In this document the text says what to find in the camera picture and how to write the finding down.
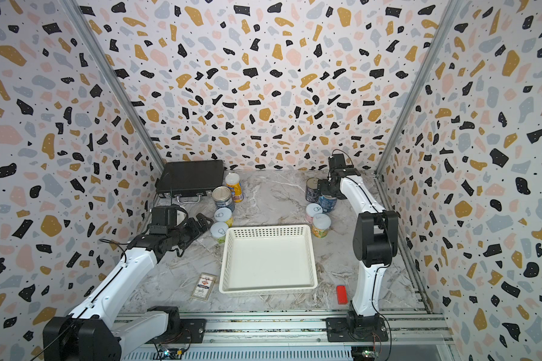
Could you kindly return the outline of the blue label soup can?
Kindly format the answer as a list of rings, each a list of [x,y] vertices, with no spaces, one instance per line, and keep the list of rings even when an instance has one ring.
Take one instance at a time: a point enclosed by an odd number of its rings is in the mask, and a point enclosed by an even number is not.
[[[337,198],[330,195],[320,195],[318,198],[318,204],[321,206],[322,211],[325,214],[332,212],[337,204]]]

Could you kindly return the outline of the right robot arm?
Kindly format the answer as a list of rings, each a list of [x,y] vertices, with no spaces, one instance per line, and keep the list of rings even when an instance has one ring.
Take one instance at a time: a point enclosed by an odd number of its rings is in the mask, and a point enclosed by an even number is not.
[[[345,317],[326,320],[328,341],[387,341],[389,326],[379,311],[385,271],[398,252],[398,214],[376,201],[360,173],[333,168],[319,182],[322,194],[348,200],[357,214],[352,248],[359,262],[358,284]]]

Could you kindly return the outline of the blue label can left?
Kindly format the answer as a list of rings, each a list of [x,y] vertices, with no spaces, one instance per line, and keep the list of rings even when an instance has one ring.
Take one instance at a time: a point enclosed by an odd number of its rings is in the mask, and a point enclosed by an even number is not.
[[[232,212],[235,210],[235,201],[231,190],[226,186],[220,186],[212,191],[212,199],[217,209],[228,208]]]

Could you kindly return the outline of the pink label small can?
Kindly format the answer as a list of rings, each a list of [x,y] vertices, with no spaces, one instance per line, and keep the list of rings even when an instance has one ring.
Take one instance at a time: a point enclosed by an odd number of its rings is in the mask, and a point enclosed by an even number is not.
[[[323,213],[323,208],[317,203],[310,203],[305,209],[305,220],[308,224],[313,223],[314,216]]]

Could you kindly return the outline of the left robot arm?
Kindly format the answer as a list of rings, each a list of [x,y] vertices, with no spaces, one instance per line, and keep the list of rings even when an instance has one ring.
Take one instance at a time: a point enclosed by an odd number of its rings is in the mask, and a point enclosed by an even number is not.
[[[129,295],[170,252],[182,257],[192,242],[213,225],[179,206],[156,208],[148,228],[120,245],[122,257],[109,276],[68,315],[53,317],[43,330],[46,360],[121,360],[152,342],[158,359],[182,359],[203,342],[204,319],[182,318],[175,306],[154,306],[119,328],[114,322]]]

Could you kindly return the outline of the aluminium corner frame post left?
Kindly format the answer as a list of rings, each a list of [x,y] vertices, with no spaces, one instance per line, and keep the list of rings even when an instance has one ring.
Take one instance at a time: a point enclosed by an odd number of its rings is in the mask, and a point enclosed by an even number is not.
[[[131,100],[126,94],[123,86],[120,84],[113,67],[108,63],[105,53],[101,48],[99,42],[96,40],[88,22],[84,19],[81,9],[76,1],[61,0],[61,6],[64,12],[70,19],[73,27],[78,31],[79,36],[84,42],[86,48],[90,51],[94,62],[99,67],[101,75],[105,78],[111,92],[116,97],[119,105],[126,111],[126,115],[131,121],[135,131],[139,135],[141,142],[149,152],[150,158],[152,158],[154,166],[160,171],[164,170],[164,162],[156,149],[153,141],[145,125],[141,121],[139,114],[132,105]]]

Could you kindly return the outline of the dark navy tall can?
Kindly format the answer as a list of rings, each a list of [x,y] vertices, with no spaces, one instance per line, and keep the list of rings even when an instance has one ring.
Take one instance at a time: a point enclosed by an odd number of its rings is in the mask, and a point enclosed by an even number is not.
[[[306,181],[305,199],[309,203],[317,203],[319,197],[319,179],[317,177],[308,178]]]

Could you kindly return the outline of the aluminium corner frame post right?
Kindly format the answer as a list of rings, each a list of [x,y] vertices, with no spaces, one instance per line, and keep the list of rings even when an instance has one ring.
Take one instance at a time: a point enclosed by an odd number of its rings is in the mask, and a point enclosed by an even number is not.
[[[441,21],[439,22],[435,37],[432,39],[431,46],[427,54],[425,55],[422,66],[420,67],[420,70],[413,82],[412,88],[407,95],[406,102],[403,105],[403,108],[399,114],[397,123],[394,126],[388,143],[385,146],[385,150],[382,153],[381,160],[376,167],[376,171],[374,173],[376,177],[379,177],[381,176],[381,174],[384,173],[385,164],[394,153],[394,145],[396,141],[400,138],[400,133],[402,129],[407,124],[408,118],[413,110],[413,107],[416,104],[418,96],[431,73],[431,69],[436,62],[436,58],[438,58],[440,49],[445,42],[445,39],[450,31],[450,27],[451,25],[453,25],[454,19],[456,18],[456,15],[459,12],[461,6],[462,1],[460,0],[451,0],[447,3],[447,7],[441,17]]]

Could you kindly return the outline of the yellow label small can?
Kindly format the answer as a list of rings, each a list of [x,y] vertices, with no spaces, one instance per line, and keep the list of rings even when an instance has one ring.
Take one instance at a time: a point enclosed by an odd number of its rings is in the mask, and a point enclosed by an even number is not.
[[[215,211],[214,218],[217,223],[224,223],[229,227],[232,227],[233,225],[233,211],[230,208],[218,208]]]

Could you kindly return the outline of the small red block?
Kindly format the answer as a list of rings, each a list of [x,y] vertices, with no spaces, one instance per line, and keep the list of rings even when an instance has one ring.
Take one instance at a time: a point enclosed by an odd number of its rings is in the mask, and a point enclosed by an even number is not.
[[[337,303],[339,305],[347,305],[349,302],[346,287],[343,285],[338,285],[336,287],[337,294]]]

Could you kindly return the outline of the black hard case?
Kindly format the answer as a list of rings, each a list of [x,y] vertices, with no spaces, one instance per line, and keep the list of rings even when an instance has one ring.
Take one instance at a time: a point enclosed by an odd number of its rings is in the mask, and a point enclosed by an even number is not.
[[[223,184],[223,178],[222,160],[168,162],[156,184],[156,191],[160,198],[195,199],[210,196]]]

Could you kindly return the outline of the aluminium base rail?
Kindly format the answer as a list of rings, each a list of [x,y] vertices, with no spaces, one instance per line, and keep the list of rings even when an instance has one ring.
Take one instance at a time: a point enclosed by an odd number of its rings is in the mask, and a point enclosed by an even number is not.
[[[124,360],[458,360],[444,317],[385,310],[379,335],[339,333],[328,319],[344,311],[185,312],[183,336],[129,347]]]

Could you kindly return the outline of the orange green lidded can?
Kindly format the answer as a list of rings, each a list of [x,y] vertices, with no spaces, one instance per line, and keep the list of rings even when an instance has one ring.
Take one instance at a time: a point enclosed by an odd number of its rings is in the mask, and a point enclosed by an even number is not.
[[[326,214],[317,214],[313,217],[312,233],[318,239],[323,239],[331,228],[331,218]]]

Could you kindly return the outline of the aluminium corner frame post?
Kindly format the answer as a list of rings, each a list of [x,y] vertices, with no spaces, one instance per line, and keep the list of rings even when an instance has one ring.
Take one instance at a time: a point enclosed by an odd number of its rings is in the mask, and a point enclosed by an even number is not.
[[[156,149],[153,141],[145,125],[141,121],[139,114],[132,105],[131,100],[126,94],[123,86],[120,84],[113,67],[108,63],[105,53],[101,48],[99,42],[96,40],[88,22],[84,19],[81,9],[76,1],[61,0],[61,6],[64,12],[70,19],[73,27],[78,31],[79,36],[84,42],[86,48],[90,51],[94,62],[99,67],[101,75],[105,78],[111,92],[116,97],[119,105],[126,111],[126,115],[131,121],[135,131],[139,135],[141,142],[149,152],[150,158],[152,158],[154,166],[160,171],[164,170],[164,162]]]
[[[416,104],[418,96],[431,73],[431,69],[436,62],[436,58],[438,58],[440,49],[445,42],[445,39],[450,31],[450,27],[451,25],[453,25],[454,19],[456,18],[456,15],[459,12],[461,6],[462,1],[460,0],[451,0],[447,3],[447,7],[441,17],[441,21],[439,22],[435,37],[432,39],[431,46],[427,54],[425,55],[422,66],[420,67],[420,70],[413,82],[412,88],[407,95],[406,102],[403,105],[403,108],[399,114],[397,123],[394,126],[388,143],[385,146],[385,150],[382,153],[381,160],[376,167],[376,171],[374,173],[376,177],[379,177],[381,176],[381,174],[384,173],[385,164],[394,153],[394,145],[396,141],[400,138],[400,133],[402,129],[407,124],[408,118],[413,110],[413,107]]]

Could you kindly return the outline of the green label small can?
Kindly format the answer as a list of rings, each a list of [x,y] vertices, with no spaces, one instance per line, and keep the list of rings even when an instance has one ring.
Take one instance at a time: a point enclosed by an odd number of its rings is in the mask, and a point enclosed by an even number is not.
[[[229,226],[225,222],[215,222],[210,228],[210,233],[213,239],[219,244],[224,244],[226,241],[227,231]]]

